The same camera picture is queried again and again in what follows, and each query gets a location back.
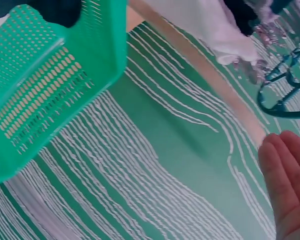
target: perforated basket wall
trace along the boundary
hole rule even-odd
[[[124,70],[125,1],[82,3],[71,29],[45,22],[28,5],[0,27],[0,182]]]

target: finger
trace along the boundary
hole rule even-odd
[[[300,202],[282,166],[276,148],[271,143],[264,142],[259,148],[258,155],[275,222],[279,223],[289,212],[299,206]]]
[[[291,154],[286,144],[276,134],[270,134],[264,142],[272,144],[279,155],[283,169],[291,183],[291,186],[300,202],[300,166]]]
[[[300,137],[291,131],[284,131],[280,134],[280,138],[300,165]]]

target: teal plastic object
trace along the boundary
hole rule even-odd
[[[285,104],[293,98],[300,91],[300,81],[296,81],[295,77],[291,72],[291,68],[299,63],[300,59],[300,48],[294,49],[290,55],[284,55],[282,61],[265,77],[266,81],[261,85],[256,102],[259,108],[266,114],[278,118],[287,119],[300,119],[300,111],[289,111],[287,110]],[[280,70],[284,64],[287,64],[288,68],[284,73]],[[291,91],[286,94],[282,99],[278,100],[273,106],[267,107],[267,100],[264,96],[264,90],[271,85],[275,84],[277,81],[285,79],[286,82],[292,87]]]
[[[28,5],[0,27],[0,183],[124,71],[126,1],[82,4],[70,29]]]

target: hand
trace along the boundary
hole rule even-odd
[[[273,208],[277,240],[300,240],[300,137],[290,131],[270,134],[258,155]]]

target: green surface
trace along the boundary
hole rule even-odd
[[[72,28],[28,5],[0,27],[0,182],[14,176],[126,63],[126,1],[83,1]]]
[[[267,132],[300,133],[300,120],[260,112],[258,88],[187,37]],[[264,56],[272,66],[276,51],[295,48],[286,42]],[[274,240],[256,153],[223,100],[141,24],[128,35],[125,75],[0,185],[0,240]]]

